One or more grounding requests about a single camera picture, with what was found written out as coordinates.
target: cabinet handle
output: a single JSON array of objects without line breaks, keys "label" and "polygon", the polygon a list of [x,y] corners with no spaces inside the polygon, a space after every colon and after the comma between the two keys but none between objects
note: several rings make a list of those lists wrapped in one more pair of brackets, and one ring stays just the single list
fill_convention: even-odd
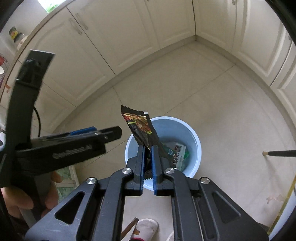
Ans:
[{"label": "cabinet handle", "polygon": [[79,13],[76,13],[75,16],[77,17],[77,19],[79,20],[79,22],[81,23],[81,25],[85,28],[85,30],[88,30],[89,27],[83,22],[83,20],[80,17]]},{"label": "cabinet handle", "polygon": [[80,29],[78,28],[78,26],[74,23],[73,19],[69,18],[69,21],[70,21],[72,27],[78,32],[78,34],[81,35],[82,32],[80,31]]}]

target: white cabinet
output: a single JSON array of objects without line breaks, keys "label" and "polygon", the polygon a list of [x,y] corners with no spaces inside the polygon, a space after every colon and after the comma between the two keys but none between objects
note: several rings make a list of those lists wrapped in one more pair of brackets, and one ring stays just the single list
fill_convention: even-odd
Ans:
[{"label": "white cabinet", "polygon": [[265,0],[238,0],[232,54],[271,85],[283,65],[291,40]]},{"label": "white cabinet", "polygon": [[[35,107],[40,115],[42,130],[48,133],[53,133],[57,126],[75,109],[74,105],[44,83],[41,86]],[[32,124],[38,126],[38,119],[34,112]]]},{"label": "white cabinet", "polygon": [[191,0],[144,0],[161,48],[195,35]]},{"label": "white cabinet", "polygon": [[271,85],[296,126],[296,46],[292,43],[287,59]]},{"label": "white cabinet", "polygon": [[4,91],[3,91],[3,95],[1,97],[1,102],[0,104],[5,108],[8,109],[8,104],[9,104],[9,100],[10,100],[10,96],[13,90],[13,86],[15,84],[15,78],[17,77],[17,74],[20,70],[22,66],[22,63],[19,61],[16,61],[9,77],[8,80],[6,82],[6,85],[4,87]]},{"label": "white cabinet", "polygon": [[236,23],[236,1],[193,0],[193,5],[196,35],[231,52]]},{"label": "white cabinet", "polygon": [[115,76],[67,8],[37,32],[20,61],[30,49],[56,54],[43,82],[75,106]]},{"label": "white cabinet", "polygon": [[67,8],[115,74],[159,50],[144,0],[76,0]]}]

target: silver screw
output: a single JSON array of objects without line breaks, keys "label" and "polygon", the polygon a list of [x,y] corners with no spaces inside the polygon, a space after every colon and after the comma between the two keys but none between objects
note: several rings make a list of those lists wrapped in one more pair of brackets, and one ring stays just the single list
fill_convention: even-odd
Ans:
[{"label": "silver screw", "polygon": [[96,182],[96,179],[94,177],[90,177],[86,180],[86,183],[91,185],[94,184]]},{"label": "silver screw", "polygon": [[202,184],[209,184],[210,180],[207,177],[203,177],[201,180]]},{"label": "silver screw", "polygon": [[125,168],[122,169],[122,173],[123,174],[130,174],[131,173],[131,169],[128,168],[128,167],[125,167]]},{"label": "silver screw", "polygon": [[165,170],[165,172],[166,172],[167,174],[172,174],[172,173],[175,172],[175,169],[169,167],[169,168],[167,168],[167,169]]}]

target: white slipper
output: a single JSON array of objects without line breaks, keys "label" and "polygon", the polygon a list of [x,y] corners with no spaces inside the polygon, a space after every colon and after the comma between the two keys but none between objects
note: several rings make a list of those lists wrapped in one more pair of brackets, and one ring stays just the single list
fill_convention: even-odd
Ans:
[{"label": "white slipper", "polygon": [[139,235],[132,234],[131,240],[150,241],[158,228],[158,222],[153,219],[144,218],[138,221],[136,229]]},{"label": "white slipper", "polygon": [[175,241],[175,238],[174,238],[174,231],[168,236],[168,238],[167,238],[166,241]]}]

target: brown stick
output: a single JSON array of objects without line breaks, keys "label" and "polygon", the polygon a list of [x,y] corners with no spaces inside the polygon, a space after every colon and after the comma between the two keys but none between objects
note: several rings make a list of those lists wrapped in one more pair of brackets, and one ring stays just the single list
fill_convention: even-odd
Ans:
[{"label": "brown stick", "polygon": [[[121,236],[120,236],[120,240],[122,240],[127,234],[128,232],[133,228],[134,225],[137,225],[139,219],[134,218],[131,223],[121,232]],[[139,234],[140,232],[135,229],[134,234]]]}]

